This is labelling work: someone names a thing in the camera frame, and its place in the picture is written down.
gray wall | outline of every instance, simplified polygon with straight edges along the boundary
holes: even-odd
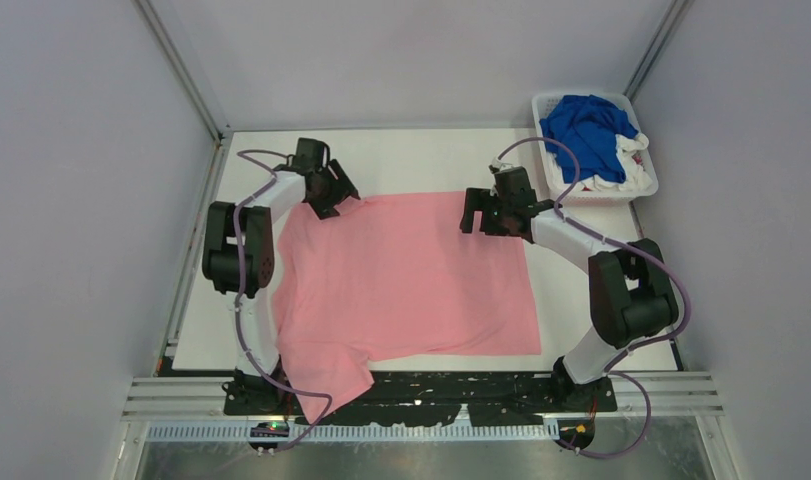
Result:
[[[696,2],[637,99],[682,342],[756,478],[811,478],[811,0]]]
[[[622,91],[669,1],[156,3],[232,128],[279,130],[528,126],[545,88]]]
[[[210,143],[131,2],[0,2],[0,479],[100,478]]]

blue cloth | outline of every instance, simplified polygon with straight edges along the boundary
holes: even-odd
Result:
[[[629,123],[629,116],[604,98],[590,95],[567,95],[549,116],[541,119],[543,135],[567,145],[581,166],[579,180],[599,175],[609,182],[623,183],[626,172],[617,159],[615,134],[635,138],[638,130]],[[556,155],[564,183],[571,183],[576,169],[564,150],[546,144],[546,150]]]

white cloth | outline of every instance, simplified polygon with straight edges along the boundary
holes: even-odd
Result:
[[[638,133],[634,139],[620,134],[615,137],[617,139],[616,155],[623,171],[626,172],[626,181],[623,183],[609,182],[603,180],[599,175],[594,175],[580,181],[573,189],[574,192],[581,192],[585,188],[594,192],[641,192],[652,185],[652,177],[634,159],[636,153],[649,147],[649,138],[643,133]],[[546,152],[546,155],[551,167],[549,170],[552,172],[552,178],[561,185],[562,191],[566,190],[570,185],[563,182],[561,167],[555,162],[555,154]]]

white table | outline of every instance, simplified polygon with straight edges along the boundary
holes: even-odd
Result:
[[[323,140],[331,146],[362,197],[411,192],[462,191],[488,188],[493,177],[490,160],[516,140],[533,136],[530,129],[324,130],[314,132],[237,133],[231,142],[217,200],[240,201],[260,187],[268,174],[236,156],[249,148],[292,153],[299,137]],[[505,160],[523,165],[538,198],[546,197],[537,144],[518,147]],[[275,166],[276,157],[261,160]],[[581,220],[605,234],[626,240],[638,238],[627,205],[568,207]],[[286,215],[274,226],[279,235]],[[555,360],[570,351],[591,326],[587,276],[557,254],[525,244],[526,263],[535,295],[542,352],[520,356],[416,355],[371,362],[372,370],[509,371],[551,370]],[[281,261],[268,294],[281,280]],[[232,370],[236,347],[230,299],[213,289],[199,270],[183,318],[173,368],[177,370]],[[669,345],[662,342],[626,358],[623,370],[675,370]]]

metal frame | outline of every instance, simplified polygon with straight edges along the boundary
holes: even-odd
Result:
[[[636,372],[632,373],[649,392],[655,416],[720,416],[723,404],[707,372]],[[135,378],[122,412],[123,421],[152,420],[225,420],[226,418],[274,421],[282,415],[227,417],[223,414],[225,392],[222,384],[230,377]],[[646,414],[641,393],[628,381],[613,377],[616,412],[597,416],[623,417]],[[544,413],[544,418],[568,419],[585,412]],[[466,408],[459,419],[469,419]]]
[[[187,93],[205,128],[214,140],[222,139],[222,132],[231,126],[204,69],[199,64],[190,40],[182,33],[181,22],[172,5],[164,0],[132,1],[152,30],[167,62],[181,83],[181,88]]]
[[[632,74],[632,78],[629,80],[629,85],[626,86],[626,90],[623,92],[629,100],[635,101],[635,97],[637,97],[638,92],[644,82],[646,82],[652,68],[658,63],[661,52],[663,52],[664,48],[670,43],[673,34],[676,33],[676,29],[685,17],[685,13],[687,13],[688,8],[690,8],[693,3],[694,0],[672,0],[670,2],[670,6],[667,7],[664,18],[661,19],[661,23],[658,25],[655,34],[653,34],[643,58],[641,58],[637,69],[635,69],[635,73]]]
[[[169,357],[175,356],[175,348],[178,345],[178,337],[181,333],[182,319],[184,318],[184,313],[187,310],[187,301],[190,299],[193,279],[196,276],[196,269],[199,265],[199,257],[202,253],[201,240],[205,233],[205,219],[207,217],[208,205],[216,197],[217,188],[219,187],[219,180],[222,178],[222,172],[223,169],[225,169],[228,149],[231,146],[231,141],[233,138],[234,134],[229,133],[226,138],[220,141],[219,146],[211,159],[210,167],[208,168],[208,176],[205,179],[205,184],[202,187],[202,193],[199,196],[199,204],[196,210],[196,221],[187,242],[187,255],[184,257],[181,271],[178,274],[179,280],[175,289],[175,297],[172,301],[172,309],[170,310],[166,334],[164,335],[164,342],[160,355],[161,357],[164,355]]]
[[[649,392],[652,401],[654,417],[694,417],[702,434],[704,447],[716,478],[737,479],[736,468],[720,421],[723,419],[723,404],[717,395],[717,389],[707,372],[634,372],[632,376],[640,381]],[[119,455],[114,474],[114,480],[132,480],[142,457],[144,444],[155,437],[156,432],[164,432],[167,441],[166,429],[186,430],[181,439],[192,442],[238,441],[236,438],[219,438],[206,433],[218,428],[239,428],[244,431],[250,425],[266,421],[283,421],[282,415],[250,415],[229,417],[223,414],[225,392],[222,390],[224,382],[232,380],[229,377],[174,377],[174,378],[135,378],[132,382],[128,399],[123,408],[121,423],[124,438],[118,445]],[[618,409],[616,412],[600,412],[598,417],[639,417],[645,415],[644,400],[640,392],[628,381],[614,377],[612,379],[615,400]],[[580,418],[585,412],[578,413],[550,413],[543,414],[544,424],[553,425],[557,420]],[[456,418],[457,423],[467,423],[469,414],[462,408]],[[513,435],[515,430],[492,429],[484,430],[463,427],[458,435],[479,438],[450,438],[452,441],[476,440],[497,438]],[[326,433],[326,441],[353,441],[354,429],[343,429],[347,432],[345,437],[337,433]],[[409,432],[399,437],[420,435],[424,432]],[[526,433],[527,438],[534,439],[538,432]],[[390,441],[391,437],[380,437],[376,441]],[[374,441],[371,438],[362,439],[364,442]]]

